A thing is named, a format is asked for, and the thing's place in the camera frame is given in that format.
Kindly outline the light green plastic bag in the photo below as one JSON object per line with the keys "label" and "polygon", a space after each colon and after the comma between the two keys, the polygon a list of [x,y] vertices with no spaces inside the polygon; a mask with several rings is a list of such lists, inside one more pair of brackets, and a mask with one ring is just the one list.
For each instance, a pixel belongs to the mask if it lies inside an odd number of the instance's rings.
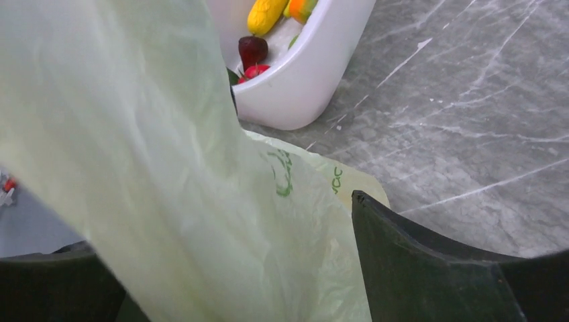
{"label": "light green plastic bag", "polygon": [[153,321],[369,321],[322,160],[241,128],[204,1],[1,2],[1,165]]}

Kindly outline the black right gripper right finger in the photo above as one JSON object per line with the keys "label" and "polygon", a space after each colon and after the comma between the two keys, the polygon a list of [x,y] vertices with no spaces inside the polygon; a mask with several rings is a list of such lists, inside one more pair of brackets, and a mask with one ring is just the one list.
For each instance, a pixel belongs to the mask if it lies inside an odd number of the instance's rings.
{"label": "black right gripper right finger", "polygon": [[352,193],[373,321],[567,321],[568,251],[518,258],[463,244]]}

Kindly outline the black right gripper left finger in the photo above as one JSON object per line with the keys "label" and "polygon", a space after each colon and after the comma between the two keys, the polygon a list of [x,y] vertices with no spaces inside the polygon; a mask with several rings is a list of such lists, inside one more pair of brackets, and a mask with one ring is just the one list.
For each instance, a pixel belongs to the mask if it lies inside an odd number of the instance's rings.
{"label": "black right gripper left finger", "polygon": [[1,259],[2,321],[147,321],[85,241]]}

